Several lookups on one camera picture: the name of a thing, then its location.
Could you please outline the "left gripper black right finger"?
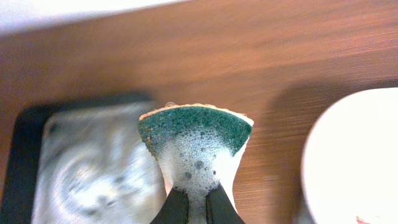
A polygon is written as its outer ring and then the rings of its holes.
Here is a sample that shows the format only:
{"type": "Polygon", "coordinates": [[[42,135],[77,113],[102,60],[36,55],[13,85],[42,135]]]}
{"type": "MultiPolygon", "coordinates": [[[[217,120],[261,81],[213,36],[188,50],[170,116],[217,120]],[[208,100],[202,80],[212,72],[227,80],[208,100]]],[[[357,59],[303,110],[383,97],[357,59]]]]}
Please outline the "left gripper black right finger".
{"type": "Polygon", "coordinates": [[[206,196],[206,222],[207,224],[244,224],[221,184],[206,196]]]}

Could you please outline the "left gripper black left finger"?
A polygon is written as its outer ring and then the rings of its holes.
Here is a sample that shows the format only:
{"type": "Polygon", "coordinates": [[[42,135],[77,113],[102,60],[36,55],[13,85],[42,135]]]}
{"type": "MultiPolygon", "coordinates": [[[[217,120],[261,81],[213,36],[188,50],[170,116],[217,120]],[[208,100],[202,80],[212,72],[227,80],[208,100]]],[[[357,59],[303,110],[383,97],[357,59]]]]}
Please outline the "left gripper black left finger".
{"type": "Polygon", "coordinates": [[[185,192],[171,189],[160,212],[150,224],[187,224],[189,199],[185,192]]]}

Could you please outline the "green and yellow sponge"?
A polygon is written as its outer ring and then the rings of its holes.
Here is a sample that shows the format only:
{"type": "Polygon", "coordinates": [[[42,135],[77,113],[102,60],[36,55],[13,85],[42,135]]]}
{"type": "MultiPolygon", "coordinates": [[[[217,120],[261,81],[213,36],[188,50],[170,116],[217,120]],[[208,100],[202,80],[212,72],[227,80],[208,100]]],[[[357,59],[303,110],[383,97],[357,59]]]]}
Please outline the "green and yellow sponge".
{"type": "Polygon", "coordinates": [[[207,223],[206,196],[219,184],[236,210],[233,182],[253,124],[245,114],[199,103],[140,116],[139,134],[160,166],[167,196],[171,189],[188,196],[188,223],[207,223]]]}

